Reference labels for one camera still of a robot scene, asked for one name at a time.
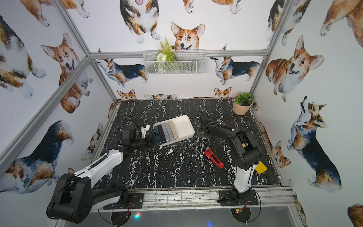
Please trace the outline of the white plastic storage box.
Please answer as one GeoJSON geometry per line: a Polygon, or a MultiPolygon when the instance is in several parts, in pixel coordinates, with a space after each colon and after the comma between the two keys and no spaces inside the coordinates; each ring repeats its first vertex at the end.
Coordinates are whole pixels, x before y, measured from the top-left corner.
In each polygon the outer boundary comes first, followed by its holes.
{"type": "Polygon", "coordinates": [[[176,118],[172,118],[172,119],[169,119],[169,120],[165,120],[165,121],[155,123],[153,125],[153,130],[154,130],[155,126],[168,123],[169,121],[173,122],[179,138],[174,140],[174,141],[162,143],[161,145],[158,145],[158,146],[164,147],[166,145],[170,145],[170,144],[173,144],[173,143],[176,143],[176,142],[180,142],[180,141],[192,138],[194,136],[195,130],[194,130],[193,126],[192,126],[192,123],[191,123],[191,120],[190,120],[189,116],[187,116],[187,115],[182,115],[182,116],[179,116],[179,117],[176,117],[176,118]]]}

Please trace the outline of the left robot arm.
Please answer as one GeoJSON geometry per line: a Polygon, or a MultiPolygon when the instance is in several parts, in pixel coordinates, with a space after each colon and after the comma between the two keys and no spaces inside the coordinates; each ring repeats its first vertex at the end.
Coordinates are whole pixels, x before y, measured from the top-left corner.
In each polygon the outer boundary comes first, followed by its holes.
{"type": "Polygon", "coordinates": [[[150,125],[123,127],[120,140],[108,146],[108,151],[103,156],[74,174],[64,174],[59,178],[46,209],[47,217],[78,224],[85,220],[89,213],[111,204],[130,208],[133,201],[126,187],[114,185],[95,190],[94,186],[132,152],[154,146],[156,143],[155,133],[150,125]]]}

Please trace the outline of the light grey pruning pliers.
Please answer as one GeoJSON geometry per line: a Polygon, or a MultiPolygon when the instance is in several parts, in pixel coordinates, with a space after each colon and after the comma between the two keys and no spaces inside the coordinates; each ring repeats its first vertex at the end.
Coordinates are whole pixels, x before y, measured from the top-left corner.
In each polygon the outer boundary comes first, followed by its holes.
{"type": "Polygon", "coordinates": [[[169,137],[166,125],[161,124],[161,126],[162,126],[162,130],[163,130],[166,142],[170,142],[170,137],[169,137]]]}

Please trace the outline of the tan pruning pliers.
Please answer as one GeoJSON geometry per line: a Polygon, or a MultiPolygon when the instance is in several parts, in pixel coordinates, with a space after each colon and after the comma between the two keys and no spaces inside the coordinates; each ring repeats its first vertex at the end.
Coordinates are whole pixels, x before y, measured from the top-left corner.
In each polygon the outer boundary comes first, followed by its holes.
{"type": "Polygon", "coordinates": [[[169,121],[168,123],[169,123],[169,126],[171,128],[171,132],[173,134],[174,139],[175,140],[178,139],[179,137],[178,137],[178,134],[177,134],[177,131],[175,129],[175,126],[174,126],[173,122],[172,121],[169,121]]]}

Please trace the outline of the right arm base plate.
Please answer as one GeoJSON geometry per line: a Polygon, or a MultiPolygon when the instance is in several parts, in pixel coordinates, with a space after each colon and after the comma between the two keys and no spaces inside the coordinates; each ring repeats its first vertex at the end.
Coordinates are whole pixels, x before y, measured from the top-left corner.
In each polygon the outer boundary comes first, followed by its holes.
{"type": "Polygon", "coordinates": [[[236,189],[218,192],[217,203],[221,206],[259,205],[259,198],[253,189],[239,193],[236,189]]]}

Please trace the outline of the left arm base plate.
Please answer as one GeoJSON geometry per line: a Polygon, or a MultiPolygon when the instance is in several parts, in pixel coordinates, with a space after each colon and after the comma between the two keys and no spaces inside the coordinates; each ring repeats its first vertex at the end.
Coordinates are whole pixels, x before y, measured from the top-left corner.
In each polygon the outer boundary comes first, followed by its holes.
{"type": "Polygon", "coordinates": [[[144,201],[144,193],[128,193],[122,196],[118,202],[103,207],[104,210],[117,209],[141,209],[144,201]]]}

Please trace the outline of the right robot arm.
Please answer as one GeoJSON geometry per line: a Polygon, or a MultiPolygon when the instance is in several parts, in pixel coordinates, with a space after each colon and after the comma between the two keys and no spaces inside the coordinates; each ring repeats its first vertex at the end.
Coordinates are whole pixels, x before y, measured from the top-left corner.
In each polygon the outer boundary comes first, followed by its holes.
{"type": "Polygon", "coordinates": [[[253,173],[261,160],[261,151],[257,140],[249,129],[233,128],[219,120],[214,120],[207,113],[199,111],[201,138],[220,138],[231,150],[231,156],[237,165],[233,189],[243,194],[251,189],[253,173]]]}

